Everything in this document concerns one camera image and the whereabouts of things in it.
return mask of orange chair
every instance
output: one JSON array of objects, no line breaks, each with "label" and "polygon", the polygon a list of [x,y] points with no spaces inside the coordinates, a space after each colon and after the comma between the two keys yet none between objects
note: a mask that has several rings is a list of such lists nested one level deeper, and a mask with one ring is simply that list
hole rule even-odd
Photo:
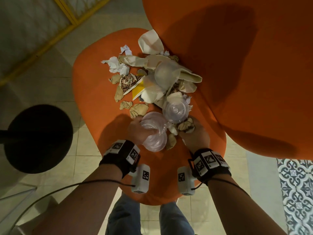
[{"label": "orange chair", "polygon": [[203,77],[199,94],[235,142],[264,156],[313,159],[313,0],[143,5],[162,42]]},{"label": "orange chair", "polygon": [[[133,55],[144,57],[139,48],[138,39],[146,31],[139,28],[128,28],[111,33],[82,51],[74,63],[75,101],[101,154],[114,141],[125,138],[127,126],[131,121],[129,110],[120,110],[120,103],[115,102],[114,95],[117,85],[112,85],[108,81],[114,74],[110,73],[108,65],[102,64],[101,61],[118,56],[120,47],[125,44],[130,47]],[[131,67],[130,72],[136,74],[137,69]],[[217,123],[206,102],[194,100],[194,98],[200,98],[197,96],[198,94],[199,92],[192,94],[191,104],[194,107],[191,115],[196,116],[209,132],[210,147],[224,156],[225,131]],[[125,95],[122,100],[131,101],[131,93]],[[148,111],[161,112],[152,104],[149,105]],[[182,140],[177,139],[174,148],[169,151],[163,149],[157,153],[149,152],[140,145],[140,164],[147,164],[151,169],[149,190],[146,194],[135,194],[129,187],[121,186],[123,192],[147,205],[162,205],[180,197],[177,169],[181,166],[188,166],[187,159],[190,158],[190,154]],[[123,182],[130,184],[131,177],[127,175]]]}]

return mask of black and white patterned tile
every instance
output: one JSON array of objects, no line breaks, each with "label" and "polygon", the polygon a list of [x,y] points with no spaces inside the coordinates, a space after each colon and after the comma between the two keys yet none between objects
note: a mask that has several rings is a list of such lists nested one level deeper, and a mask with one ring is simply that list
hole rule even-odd
[{"label": "black and white patterned tile", "polygon": [[289,235],[313,234],[313,162],[277,159]]}]

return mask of blue jeans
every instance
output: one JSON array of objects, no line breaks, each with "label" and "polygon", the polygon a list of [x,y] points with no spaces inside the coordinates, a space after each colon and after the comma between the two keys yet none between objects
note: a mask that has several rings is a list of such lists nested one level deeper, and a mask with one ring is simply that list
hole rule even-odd
[{"label": "blue jeans", "polygon": [[[161,235],[194,235],[175,202],[161,205],[159,221]],[[123,193],[109,216],[105,235],[141,235],[140,229],[140,203]]]}]

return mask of white sensor device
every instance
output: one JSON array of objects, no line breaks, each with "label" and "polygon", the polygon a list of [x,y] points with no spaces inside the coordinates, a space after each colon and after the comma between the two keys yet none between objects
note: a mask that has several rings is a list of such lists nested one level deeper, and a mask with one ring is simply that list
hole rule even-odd
[{"label": "white sensor device", "polygon": [[178,174],[178,190],[179,190],[179,193],[181,193],[185,196],[194,195],[195,190],[192,190],[192,188],[195,188],[194,181],[196,180],[196,178],[193,177],[190,167],[178,168],[177,174]]},{"label": "white sensor device", "polygon": [[149,189],[150,167],[146,164],[141,164],[137,166],[135,172],[130,172],[129,175],[133,177],[131,184],[135,185],[135,187],[131,188],[131,191],[137,194],[147,193]]}]

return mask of round black base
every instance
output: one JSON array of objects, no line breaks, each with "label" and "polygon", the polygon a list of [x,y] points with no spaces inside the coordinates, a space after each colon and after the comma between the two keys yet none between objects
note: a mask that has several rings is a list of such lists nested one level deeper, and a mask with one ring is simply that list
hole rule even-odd
[{"label": "round black base", "polygon": [[22,111],[11,122],[8,131],[29,132],[26,140],[4,145],[10,164],[29,174],[57,166],[73,140],[71,120],[61,109],[50,105],[37,105]]}]

